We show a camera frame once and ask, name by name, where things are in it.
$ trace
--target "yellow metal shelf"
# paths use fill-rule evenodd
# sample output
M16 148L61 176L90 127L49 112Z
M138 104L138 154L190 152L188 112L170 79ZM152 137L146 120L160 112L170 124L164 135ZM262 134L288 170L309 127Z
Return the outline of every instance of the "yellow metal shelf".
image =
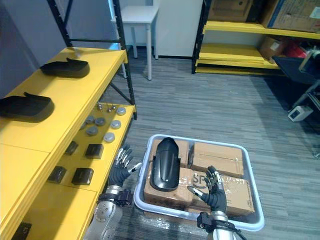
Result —
M46 182L23 219L32 224L26 239L81 239L97 197L95 191Z
M88 136L86 134L85 128L79 130L79 132L73 139L73 141L78 143L79 146L72 155L64 154L57 163L57 166L62 166L66 169L65 176L60 183L61 185L95 191L98 193L102 191L102 188L106 183L113 160L115 159L116 153L123 141L132 115L135 111L135 106L116 105L117 107L125 107L126 109L125 115L119 116L115 111L112 111L110 113L106 111L108 106L111 107L111 104L102 104L102 106L102 111L94 109L91 112L91 115L93 115L95 118L104 117L106 120L104 126L98 127L98 134L95 136ZM112 129L110 127L110 123L114 120L119 120L121 122L121 127L119 129ZM103 140L104 135L107 132L114 133L115 135L115 140L111 143L107 143ZM88 159L85 157L85 153L89 144L103 145L103 153L101 159ZM91 168L94 170L90 185L74 185L71 183L77 168Z
M27 240L38 239L82 239L94 213L96 200L103 190L116 153L127 132L135 111L135 106L125 107L125 115L119 116L115 111L108 113L111 104L102 104L103 109L94 109L90 113L95 118L104 117L106 123L98 127L96 136L88 136L86 129L78 131L73 141L79 144L72 155L63 155L57 166L66 168L60 184L46 183L23 219L32 224ZM112 129L110 123L119 120L121 127ZM111 143L103 141L106 132L114 133L115 140ZM102 144L101 159L88 159L85 153L88 144ZM74 185L71 183L76 168L93 169L90 185Z
M257 75L257 76L283 76L278 70L262 69L262 68L244 68L244 67L219 67L198 66L195 68L196 73L203 74L232 74L232 75Z
M279 69L277 64L265 60L254 46L238 44L204 43L196 66L198 64Z
M267 34L320 40L319 33L265 28L259 23L250 22L207 21L203 28L203 33L206 31Z
M6 166L0 170L1 239L11 239L50 172L121 63L128 61L124 50L79 47L76 51L65 48L50 62L65 61L66 58L87 61L90 73L83 78L74 79L47 76L37 70L7 95L22 96L24 92L28 92L49 97L54 103L54 111L39 123L0 118L0 145L7 152L0 159L1 166ZM23 149L29 150L29 153L23 153ZM16 160L21 159L25 162L18 164ZM25 169L32 169L32 172L21 177L19 173ZM21 183L16 187L16 181L12 181L12 178L27 184Z

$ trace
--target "white plastic tray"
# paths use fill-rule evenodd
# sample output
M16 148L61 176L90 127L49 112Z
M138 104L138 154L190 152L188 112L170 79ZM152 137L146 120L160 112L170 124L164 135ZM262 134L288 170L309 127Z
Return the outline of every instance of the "white plastic tray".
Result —
M258 190L257 190L255 178L254 178L254 173L252 171L252 167L250 164L248 151L242 146L223 143L223 142L205 141L200 139L193 139L193 138L180 137L180 136L170 136L170 135L164 135L164 134L156 134L151 136L148 140L146 152L143 158L142 168L140 169L140 172L139 172L138 183L134 190L133 198L134 198L135 205L138 208L144 211L152 212L152 213L164 214L164 215L173 216L173 217L182 218L182 219L188 219L192 221L197 221L197 217L199 216L198 213L177 210L177 209L164 207L164 206L157 206L157 205L144 202L145 201L144 188L146 184L147 172L149 169L149 163L150 163L149 155L150 155L152 143L155 139L163 139L166 137L170 137L175 140L186 140L189 142L189 148L192 145L194 145L195 142L201 142L201 143L214 144L214 145L241 149L242 155L243 155L243 173L244 173L243 179L248 180L250 183L252 202L253 202L255 212L248 216L233 217L229 221L233 223L237 229L253 231L253 232L259 231L265 226L265 217L262 211Z

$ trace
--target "white device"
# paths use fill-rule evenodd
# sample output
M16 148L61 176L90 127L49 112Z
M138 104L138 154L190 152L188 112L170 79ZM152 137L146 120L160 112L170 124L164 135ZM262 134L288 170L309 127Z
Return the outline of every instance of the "white device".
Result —
M308 106L296 106L289 112L288 118L292 122L299 122L308 117L312 112L313 110Z

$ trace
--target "robotic arm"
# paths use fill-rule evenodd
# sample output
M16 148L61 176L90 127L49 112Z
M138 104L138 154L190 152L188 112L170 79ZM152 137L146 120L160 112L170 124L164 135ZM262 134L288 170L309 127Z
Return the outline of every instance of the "robotic arm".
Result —
M204 180L209 193L204 193L193 186L187 187L190 192L210 206L210 215L201 212L198 216L198 228L207 231L209 240L234 240L236 239L234 233L238 234L242 240L246 240L241 231L236 229L234 224L228 222L226 215L227 198L218 171L213 166L209 166L205 174L206 178Z
M130 190L123 189L124 181L142 165L139 162L134 167L127 168L127 165L133 159L133 156L130 156L131 152L128 144L119 149L109 173L108 187L105 193L98 197L98 204L92 222L83 238L84 240L113 239L123 215L122 207L130 205L133 199Z

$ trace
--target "cardboard box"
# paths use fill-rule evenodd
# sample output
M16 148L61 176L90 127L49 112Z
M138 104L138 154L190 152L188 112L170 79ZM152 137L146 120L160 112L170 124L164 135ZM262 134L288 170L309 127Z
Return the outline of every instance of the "cardboard box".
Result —
M245 22L253 0L212 0L208 20Z
M204 172L193 171L193 186L199 190L209 192ZM226 195L226 214L230 217L246 216L255 212L250 185L247 180L231 176L221 176ZM210 207L200 198L193 195L190 208L199 212L210 213Z
M220 173L241 178L244 175L243 156L239 148L196 142L190 153L191 169L205 172L214 166Z
M156 155L157 147L162 139L155 139L152 143L149 161L152 162L154 156ZM180 168L187 168L188 167L188 155L189 155L189 142L184 140L174 140L175 143L179 147L179 155L180 158Z
M144 187L144 200L147 203L181 210L189 206L192 202L193 194L187 189L187 186L193 183L193 171L181 167L177 189L174 191L158 191L150 185L152 164L153 163L150 162L147 173Z
M320 31L319 0L268 0L260 18L265 28Z
M287 45L288 41L284 37L266 36L258 51L270 63L275 63L272 57L281 55Z

